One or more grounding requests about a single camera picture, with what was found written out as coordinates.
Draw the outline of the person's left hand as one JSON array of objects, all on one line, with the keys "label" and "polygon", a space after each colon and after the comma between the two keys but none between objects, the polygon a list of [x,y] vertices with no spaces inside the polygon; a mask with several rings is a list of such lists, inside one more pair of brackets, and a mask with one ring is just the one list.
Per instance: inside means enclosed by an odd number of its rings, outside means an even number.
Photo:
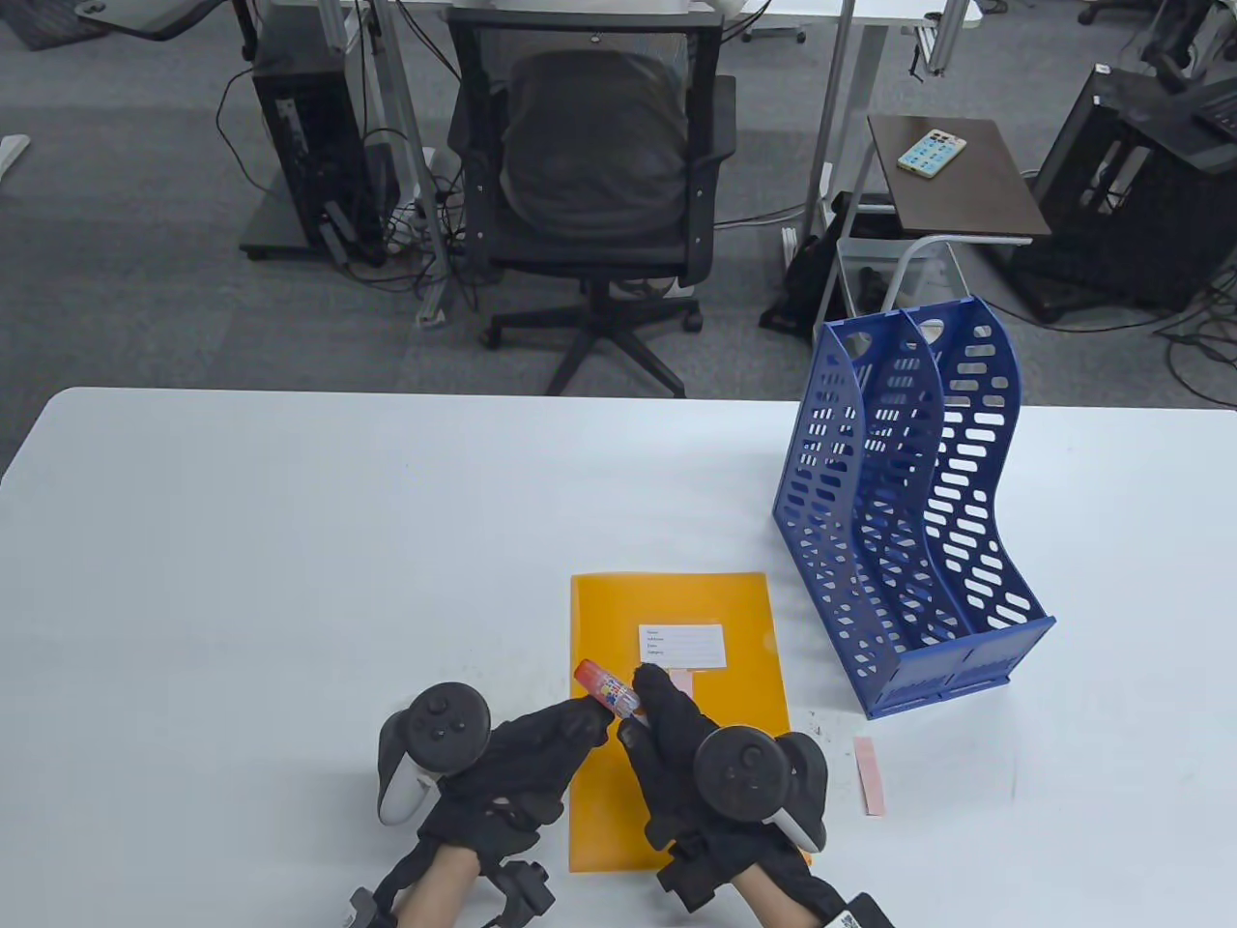
[{"label": "person's left hand", "polygon": [[614,713],[591,697],[516,716],[492,730],[475,763],[439,781],[417,831],[417,857],[442,848],[474,853],[482,871],[529,853],[562,815],[562,799],[593,750],[607,741]]}]

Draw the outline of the person's right hand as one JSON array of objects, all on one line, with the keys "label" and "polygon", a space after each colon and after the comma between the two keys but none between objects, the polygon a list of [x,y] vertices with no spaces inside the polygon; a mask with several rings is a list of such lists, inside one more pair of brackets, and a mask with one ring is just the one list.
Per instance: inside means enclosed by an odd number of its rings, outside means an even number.
[{"label": "person's right hand", "polygon": [[657,664],[642,663],[633,672],[632,688],[646,720],[618,724],[618,742],[644,796],[649,846],[657,853],[708,857],[725,883],[756,862],[768,872],[807,872],[807,857],[778,827],[735,822],[705,801],[694,761],[717,724]]}]

